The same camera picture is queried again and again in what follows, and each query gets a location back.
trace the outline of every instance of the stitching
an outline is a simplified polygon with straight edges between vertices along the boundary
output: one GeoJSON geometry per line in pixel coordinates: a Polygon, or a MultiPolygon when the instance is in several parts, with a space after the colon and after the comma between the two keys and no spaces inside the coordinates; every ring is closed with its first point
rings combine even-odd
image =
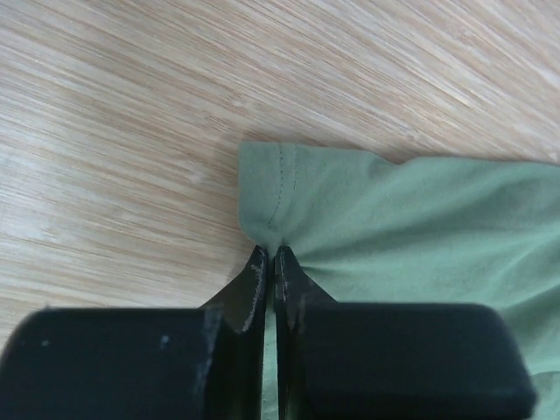
{"type": "Polygon", "coordinates": [[[298,179],[298,148],[294,147],[294,186],[291,190],[291,197],[296,193],[296,180],[298,179]]]}
{"type": "Polygon", "coordinates": [[[284,189],[284,154],[282,153],[282,145],[278,144],[278,149],[280,150],[280,188],[278,190],[278,202],[276,203],[276,208],[270,217],[267,226],[270,228],[272,226],[272,221],[278,213],[278,208],[280,207],[280,202],[282,201],[282,191],[284,189]]]}

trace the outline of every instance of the wooden surface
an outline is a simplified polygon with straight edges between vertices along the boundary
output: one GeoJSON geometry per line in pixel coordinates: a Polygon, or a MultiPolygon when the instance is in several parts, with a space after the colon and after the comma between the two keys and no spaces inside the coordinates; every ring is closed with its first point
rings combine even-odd
{"type": "Polygon", "coordinates": [[[0,0],[0,346],[44,305],[197,305],[242,139],[556,162],[557,0],[0,0]]]}

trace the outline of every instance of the green cloth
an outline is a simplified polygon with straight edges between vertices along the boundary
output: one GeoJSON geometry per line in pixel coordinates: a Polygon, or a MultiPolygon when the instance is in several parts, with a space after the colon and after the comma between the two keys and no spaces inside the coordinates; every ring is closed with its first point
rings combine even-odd
{"type": "MultiPolygon", "coordinates": [[[[367,151],[243,143],[239,180],[245,234],[272,255],[291,246],[340,301],[496,308],[538,388],[534,418],[560,418],[560,167],[393,164],[367,151]]],[[[272,419],[274,336],[266,341],[263,417],[272,419]]]]}

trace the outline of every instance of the wood grain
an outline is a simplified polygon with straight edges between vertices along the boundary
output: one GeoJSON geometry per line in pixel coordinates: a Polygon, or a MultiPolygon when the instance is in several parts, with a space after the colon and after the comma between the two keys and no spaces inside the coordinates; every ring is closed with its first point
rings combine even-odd
{"type": "Polygon", "coordinates": [[[242,139],[557,162],[555,0],[0,0],[0,346],[44,305],[197,305],[242,139]]]}

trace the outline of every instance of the white speck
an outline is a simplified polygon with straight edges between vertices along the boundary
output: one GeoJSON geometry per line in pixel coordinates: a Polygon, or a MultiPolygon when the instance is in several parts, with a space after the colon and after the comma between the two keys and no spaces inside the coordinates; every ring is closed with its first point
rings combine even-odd
{"type": "Polygon", "coordinates": [[[555,88],[560,87],[560,75],[558,73],[553,72],[547,68],[537,68],[537,71],[541,75],[543,79],[545,79],[550,85],[554,86],[555,88]]]}
{"type": "Polygon", "coordinates": [[[159,349],[165,349],[170,340],[169,335],[162,335],[161,340],[159,341],[159,349]]]}
{"type": "Polygon", "coordinates": [[[192,171],[190,174],[187,174],[187,177],[189,181],[197,186],[204,181],[205,175],[201,171],[192,171]]]}
{"type": "Polygon", "coordinates": [[[558,162],[558,152],[557,151],[548,151],[547,156],[552,159],[552,162],[558,162]]]}

